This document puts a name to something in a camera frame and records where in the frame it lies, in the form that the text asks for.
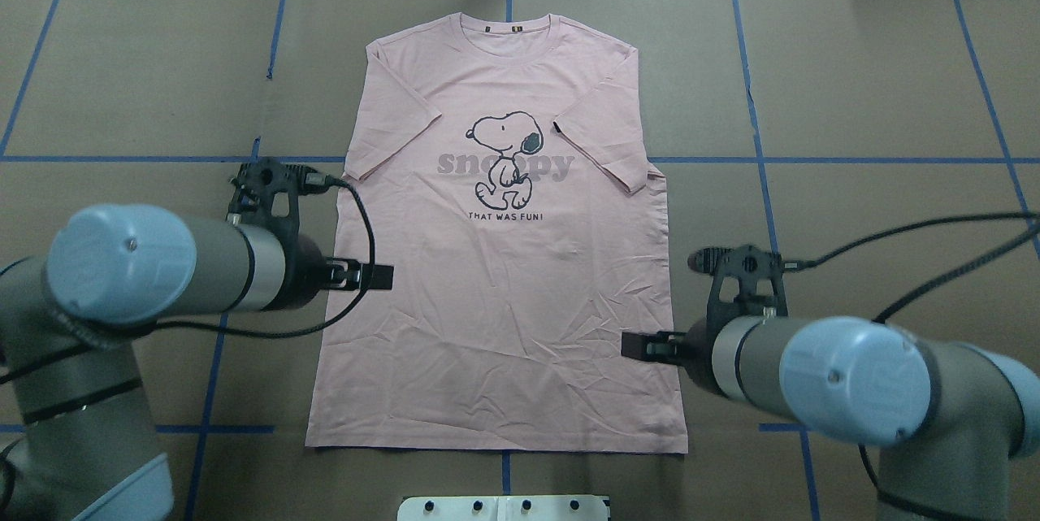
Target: robotic arm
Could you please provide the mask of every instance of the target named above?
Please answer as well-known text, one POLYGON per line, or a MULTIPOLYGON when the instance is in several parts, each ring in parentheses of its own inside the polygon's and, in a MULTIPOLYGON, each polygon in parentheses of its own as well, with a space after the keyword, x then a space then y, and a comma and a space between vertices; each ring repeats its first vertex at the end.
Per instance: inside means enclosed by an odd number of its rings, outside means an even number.
POLYGON ((47 258, 0 273, 4 379, 26 427, 3 462, 4 519, 166 517, 166 457, 129 343, 157 318, 283 310, 323 288, 391 287, 392 266, 323 258, 298 233, 298 196, 338 180, 263 158, 232 183, 228 222, 88 207, 47 258), (276 214, 276 199, 288 213, 276 214))
POLYGON ((699 387, 880 446, 877 518, 1008 517, 1009 458, 1040 448, 1040 380, 1021 363, 862 318, 787 317, 780 255, 703 250, 707 317, 687 333, 624 333, 622 355, 683 366, 699 387), (726 278, 739 292, 720 298, 726 278), (772 294, 759 295, 769 281, 772 294))

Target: t-shirt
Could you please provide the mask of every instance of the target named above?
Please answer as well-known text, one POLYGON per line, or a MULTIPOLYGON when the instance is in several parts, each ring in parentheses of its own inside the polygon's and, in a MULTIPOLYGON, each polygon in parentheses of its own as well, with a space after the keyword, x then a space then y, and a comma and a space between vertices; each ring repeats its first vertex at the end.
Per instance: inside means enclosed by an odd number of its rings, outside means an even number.
MULTIPOLYGON (((345 177, 394 283, 323 332, 308 446, 685 453, 677 369, 620 351, 672 330, 638 50, 453 14, 367 52, 345 177)), ((338 206, 335 255, 367 259, 338 206)))

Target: shirt sleeve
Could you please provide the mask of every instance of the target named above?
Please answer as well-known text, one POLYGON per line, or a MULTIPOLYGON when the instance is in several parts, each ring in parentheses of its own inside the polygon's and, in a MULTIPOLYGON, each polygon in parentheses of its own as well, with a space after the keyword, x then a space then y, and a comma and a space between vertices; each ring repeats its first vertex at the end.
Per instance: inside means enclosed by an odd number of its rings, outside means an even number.
POLYGON ((441 116, 437 107, 391 69, 379 43, 368 44, 365 50, 365 87, 346 151, 345 173, 355 180, 364 180, 441 116))
POLYGON ((634 194, 646 185, 650 161, 640 121, 639 50, 555 119, 556 131, 603 173, 634 194))

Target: snoopy graphic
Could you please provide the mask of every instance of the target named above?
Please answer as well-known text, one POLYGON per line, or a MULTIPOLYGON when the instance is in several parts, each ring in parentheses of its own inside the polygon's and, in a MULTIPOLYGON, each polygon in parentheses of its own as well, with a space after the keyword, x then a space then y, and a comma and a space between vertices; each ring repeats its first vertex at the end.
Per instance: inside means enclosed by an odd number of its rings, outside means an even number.
POLYGON ((476 198, 494 210, 520 210, 530 201, 531 181, 520 174, 516 157, 534 155, 542 148, 542 129, 523 110, 501 118, 483 118, 466 132, 468 139, 496 151, 498 161, 488 170, 488 183, 478 181, 476 198))

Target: pink t-shirt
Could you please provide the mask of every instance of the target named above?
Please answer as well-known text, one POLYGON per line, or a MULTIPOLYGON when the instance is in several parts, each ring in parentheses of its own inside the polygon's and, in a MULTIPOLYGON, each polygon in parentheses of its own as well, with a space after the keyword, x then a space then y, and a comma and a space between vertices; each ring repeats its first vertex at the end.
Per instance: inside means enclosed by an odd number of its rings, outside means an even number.
MULTIPOLYGON (((394 284, 324 331, 308 446, 685 453, 677 369, 620 351, 672 330, 638 50, 454 14, 367 51, 345 174, 394 284)), ((335 253, 367 259, 345 191, 335 253)))

